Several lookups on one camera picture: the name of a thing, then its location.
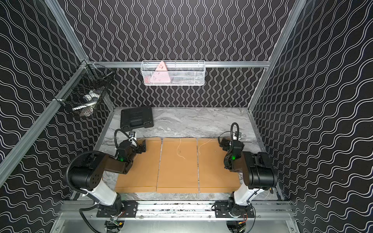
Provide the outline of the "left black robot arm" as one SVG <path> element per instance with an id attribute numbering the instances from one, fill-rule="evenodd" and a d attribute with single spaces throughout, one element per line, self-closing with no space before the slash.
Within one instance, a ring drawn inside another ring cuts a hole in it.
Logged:
<path id="1" fill-rule="evenodd" d="M 95 203 L 99 214 L 121 216 L 125 212 L 120 194 L 113 191 L 104 181 L 105 171 L 128 174 L 137 155 L 146 152 L 146 140 L 137 140 L 135 132 L 114 132 L 116 153 L 114 156 L 98 150 L 77 155 L 69 163 L 65 179 L 67 185 L 77 193 L 88 196 Z"/>

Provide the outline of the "brown file bag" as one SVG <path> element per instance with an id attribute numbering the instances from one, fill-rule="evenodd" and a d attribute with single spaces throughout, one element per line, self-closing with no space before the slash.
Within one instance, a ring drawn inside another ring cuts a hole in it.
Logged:
<path id="1" fill-rule="evenodd" d="M 224 168 L 226 151 L 216 138 L 199 138 L 197 149 L 201 193 L 231 193 L 239 189 L 239 174 Z"/>
<path id="2" fill-rule="evenodd" d="M 161 156 L 162 140 L 159 137 L 147 138 L 146 152 L 138 154 L 127 174 L 120 174 L 115 191 L 118 193 L 155 192 Z"/>
<path id="3" fill-rule="evenodd" d="M 157 193 L 198 193 L 196 138 L 164 138 Z"/>

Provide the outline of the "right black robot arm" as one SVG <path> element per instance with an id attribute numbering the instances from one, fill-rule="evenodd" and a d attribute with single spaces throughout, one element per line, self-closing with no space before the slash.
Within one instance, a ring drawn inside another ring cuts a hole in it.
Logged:
<path id="1" fill-rule="evenodd" d="M 240 127 L 236 122 L 231 124 L 229 133 L 229 140 L 218 138 L 219 146 L 227 152 L 223 165 L 230 172 L 241 173 L 243 184 L 232 192 L 225 209 L 231 217 L 251 217 L 254 214 L 251 201 L 256 195 L 275 188 L 277 175 L 267 153 L 244 150 Z"/>

